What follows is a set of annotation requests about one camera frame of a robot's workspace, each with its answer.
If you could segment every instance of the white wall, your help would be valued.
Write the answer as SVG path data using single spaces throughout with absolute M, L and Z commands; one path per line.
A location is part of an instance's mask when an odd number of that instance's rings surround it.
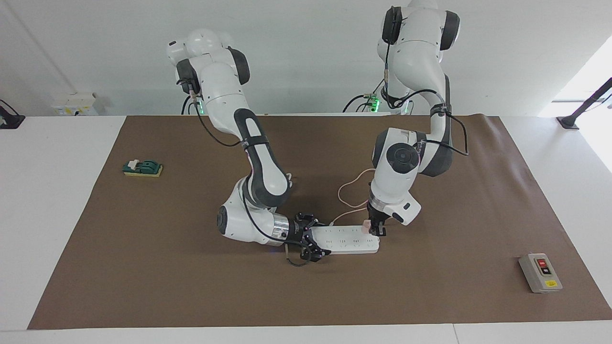
M 52 95 L 71 84 L 95 92 L 108 114 L 177 113 L 184 97 L 165 45 L 209 27 L 247 55 L 255 112 L 336 112 L 381 79 L 376 41 L 391 4 L 402 3 L 0 0 L 0 96 L 25 114 L 51 114 Z M 612 33 L 606 0 L 439 4 L 461 17 L 443 61 L 458 114 L 536 116 Z M 28 33 L 34 44 L 20 44 Z

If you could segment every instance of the white tabletop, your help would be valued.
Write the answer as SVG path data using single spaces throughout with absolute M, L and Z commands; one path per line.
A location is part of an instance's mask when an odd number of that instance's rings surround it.
M 0 343 L 610 343 L 612 321 L 25 331 L 124 119 L 27 118 L 0 130 Z M 502 120 L 610 304 L 612 173 L 554 119 Z

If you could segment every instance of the black velcro strap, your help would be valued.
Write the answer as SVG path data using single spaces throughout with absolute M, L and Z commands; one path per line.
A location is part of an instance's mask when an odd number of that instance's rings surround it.
M 242 148 L 247 149 L 250 146 L 254 146 L 256 144 L 266 144 L 266 143 L 270 143 L 270 141 L 268 141 L 267 139 L 267 136 L 260 135 L 260 136 L 247 137 L 246 139 L 242 140 L 241 145 L 242 145 Z

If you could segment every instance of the black stand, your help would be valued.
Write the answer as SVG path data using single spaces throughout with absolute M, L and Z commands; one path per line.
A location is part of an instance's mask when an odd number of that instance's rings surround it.
M 0 129 L 17 129 L 21 122 L 26 119 L 26 116 L 15 115 L 8 113 L 3 107 L 0 107 L 0 116 L 6 124 L 0 124 Z
M 560 125 L 565 129 L 574 129 L 578 130 L 579 128 L 576 126 L 576 118 L 580 116 L 586 109 L 588 109 L 597 99 L 601 98 L 608 90 L 612 88 L 612 78 L 608 79 L 602 87 L 598 88 L 595 93 L 593 93 L 587 100 L 580 105 L 579 108 L 576 109 L 571 115 L 566 117 L 557 117 L 557 121 L 559 121 Z

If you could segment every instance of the black stand base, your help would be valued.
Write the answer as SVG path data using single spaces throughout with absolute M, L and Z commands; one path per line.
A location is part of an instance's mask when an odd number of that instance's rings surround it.
M 569 124 L 565 123 L 565 122 L 563 121 L 563 119 L 565 119 L 565 117 L 557 117 L 557 121 L 559 122 L 559 124 L 561 125 L 561 127 L 563 127 L 564 129 L 574 129 L 574 130 L 578 130 L 578 129 L 580 129 L 580 128 L 578 128 L 578 127 L 576 126 L 576 124 L 569 125 Z
M 11 124 L 0 124 L 0 129 L 17 129 L 19 128 L 19 125 L 21 124 L 21 122 L 23 122 L 24 119 L 26 119 L 26 116 L 23 115 L 15 115 L 13 118 L 17 118 L 17 121 L 11 123 Z

